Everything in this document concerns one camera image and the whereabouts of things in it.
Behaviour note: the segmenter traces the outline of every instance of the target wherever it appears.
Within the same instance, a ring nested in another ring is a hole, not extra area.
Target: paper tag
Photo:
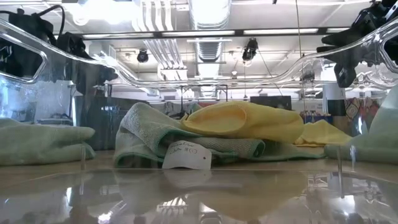
[[[210,170],[211,152],[207,148],[187,141],[173,142],[167,149],[163,169],[186,167]]]

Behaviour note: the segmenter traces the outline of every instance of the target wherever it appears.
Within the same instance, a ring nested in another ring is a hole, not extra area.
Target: camera
[[[245,62],[251,61],[256,56],[256,50],[259,48],[256,38],[250,38],[244,49],[242,59]]]
[[[138,53],[137,60],[140,63],[145,63],[148,61],[148,54],[146,49],[141,49]]]

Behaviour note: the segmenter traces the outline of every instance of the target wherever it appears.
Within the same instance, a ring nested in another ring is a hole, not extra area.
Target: cloth
[[[282,161],[303,157],[316,159],[323,156],[301,152],[291,144],[264,143],[260,139],[206,137],[184,131],[179,121],[146,104],[136,103],[121,121],[116,134],[114,166],[158,167],[164,160],[168,146],[180,140],[200,144],[209,149],[213,155],[212,164],[236,162],[239,159]]]
[[[369,132],[353,137],[342,146],[327,145],[325,154],[346,160],[398,164],[398,86],[391,89],[377,111]]]
[[[365,99],[346,99],[344,100],[346,108],[346,117],[348,119],[348,126],[351,127],[351,135],[357,136],[364,133],[362,130],[364,127],[369,127],[380,108],[378,99],[371,99],[366,97]]]
[[[197,103],[183,104],[181,108],[180,104],[172,102],[154,104],[152,107],[174,119],[181,119],[185,113],[192,114],[194,111],[201,108]]]
[[[86,159],[95,157],[84,143],[94,135],[91,128],[23,124],[0,119],[0,166],[54,164],[78,161],[81,149]]]
[[[207,106],[185,116],[182,128],[209,136],[293,143],[303,132],[303,119],[294,111],[233,101]]]
[[[326,144],[344,144],[350,136],[325,120],[304,124],[303,134],[294,142],[300,147],[320,147]]]

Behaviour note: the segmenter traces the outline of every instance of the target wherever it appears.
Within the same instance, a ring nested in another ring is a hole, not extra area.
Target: green towel
[[[224,139],[202,136],[180,127],[180,122],[169,118],[147,104],[136,103],[121,121],[116,134],[114,166],[157,167],[164,160],[168,146],[175,141],[200,144],[213,154],[213,164],[252,161],[281,161],[298,157],[320,158],[323,155],[300,152],[296,147],[272,150],[260,139]]]
[[[22,124],[0,119],[0,166],[54,164],[78,161],[81,149],[86,158],[95,156],[84,143],[94,135],[91,128]]]
[[[344,146],[325,146],[325,154],[337,158],[340,147],[341,158],[364,162],[398,164],[398,86],[395,86],[377,111],[369,133],[355,136]]]

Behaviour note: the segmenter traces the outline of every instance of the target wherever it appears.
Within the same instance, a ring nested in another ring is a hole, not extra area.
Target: hanging cable
[[[38,16],[43,16],[43,15],[47,14],[48,12],[51,12],[54,9],[61,9],[61,11],[62,11],[61,28],[60,28],[60,32],[58,34],[58,35],[62,35],[63,27],[65,26],[65,10],[63,9],[62,6],[60,6],[60,5],[52,6],[52,7],[48,8],[48,9],[42,11],[42,12],[39,12],[37,15]]]
[[[272,77],[272,74],[271,74],[271,71],[269,70],[269,68],[268,68],[268,66],[267,66],[267,64],[266,64],[266,61],[265,61],[264,58],[262,57],[260,48],[257,48],[257,50],[259,51],[259,55],[261,56],[262,62],[264,63],[264,65],[265,65],[266,68],[267,68],[268,74],[271,76],[271,78],[273,78],[273,77]],[[276,86],[276,88],[279,90],[280,95],[283,96],[282,91],[280,90],[280,88],[278,87],[278,85],[276,85],[276,83],[273,83],[273,84],[274,84],[274,85]]]
[[[297,14],[297,30],[298,30],[298,46],[300,47],[300,56],[303,57],[301,51],[301,33],[300,33],[300,16],[299,16],[299,4],[296,0],[296,14]],[[304,72],[304,65],[302,63],[301,72]],[[307,109],[305,107],[305,87],[304,87],[304,80],[302,80],[302,88],[303,88],[303,104],[304,104],[304,123],[307,123]]]
[[[244,96],[243,99],[247,100],[248,96],[246,95],[246,67],[243,66],[243,78],[244,78]]]
[[[300,47],[300,55],[302,55],[302,52],[301,52],[301,32],[300,32],[299,5],[297,3],[297,0],[296,0],[296,14],[297,14],[298,46]]]
[[[245,47],[245,46],[243,46],[243,47],[241,48],[241,52],[239,53],[240,55],[242,54],[242,52],[243,52],[243,50],[244,50],[244,47]],[[235,68],[236,68],[236,65],[238,64],[238,62],[239,62],[239,60],[238,60],[238,59],[236,59],[236,61],[235,61],[235,65],[234,65],[234,68],[232,69],[232,71],[231,71],[231,72],[235,71]]]

